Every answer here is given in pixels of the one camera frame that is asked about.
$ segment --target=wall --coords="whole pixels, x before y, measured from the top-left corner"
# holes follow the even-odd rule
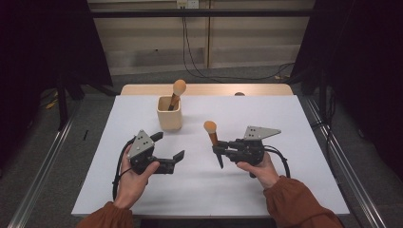
[[[92,10],[166,10],[176,1],[88,0]],[[201,0],[201,9],[311,9],[314,0]],[[183,67],[182,18],[94,19],[112,75]],[[294,62],[308,18],[186,18],[197,68]],[[186,62],[191,65],[186,51]]]

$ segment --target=white paper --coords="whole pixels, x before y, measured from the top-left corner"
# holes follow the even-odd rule
[[[267,217],[258,180],[222,157],[220,168],[212,152],[205,121],[217,124],[220,141],[243,137],[248,125],[280,129],[263,140],[288,160],[291,176],[304,182],[319,203],[336,214],[348,214],[297,96],[181,96],[183,125],[165,131],[154,156],[172,159],[185,150],[173,175],[153,175],[133,214],[147,218]],[[112,200],[112,181],[123,146],[140,129],[148,135],[162,131],[157,117],[158,96],[119,96],[76,201],[72,215],[85,216]],[[275,154],[276,169],[285,175]]]

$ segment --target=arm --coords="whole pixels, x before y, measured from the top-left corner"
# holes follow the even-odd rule
[[[255,174],[263,186],[267,210],[281,227],[343,227],[337,216],[317,202],[311,191],[300,181],[279,177],[265,153],[263,161],[252,166],[238,162],[237,166]]]
[[[131,146],[128,146],[124,158],[122,159],[121,173],[131,167],[127,157],[127,152]],[[133,217],[130,208],[143,194],[148,178],[158,169],[160,163],[157,161],[148,165],[145,171],[138,175],[133,170],[129,170],[122,175],[118,195],[114,202],[107,202],[106,205],[98,211],[84,218],[77,225],[77,228],[87,227],[133,227]]]

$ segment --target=hand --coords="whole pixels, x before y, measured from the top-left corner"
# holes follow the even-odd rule
[[[127,153],[130,150],[130,147],[131,145],[127,147],[123,156],[121,173],[131,167],[131,164],[127,158]],[[124,173],[119,182],[118,195],[113,204],[122,209],[131,208],[143,194],[145,186],[148,183],[148,178],[158,169],[159,166],[160,163],[154,161],[147,166],[141,175],[138,175],[133,170],[129,170]]]
[[[257,166],[253,166],[248,162],[240,161],[237,163],[237,167],[253,173],[258,178],[264,189],[271,188],[279,179],[275,166],[272,163],[272,159],[267,152],[264,153],[263,161],[261,161]]]

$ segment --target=beige cup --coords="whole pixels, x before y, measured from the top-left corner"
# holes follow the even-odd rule
[[[181,100],[175,104],[172,111],[168,111],[171,96],[161,96],[158,99],[157,114],[162,130],[178,130],[182,127]]]

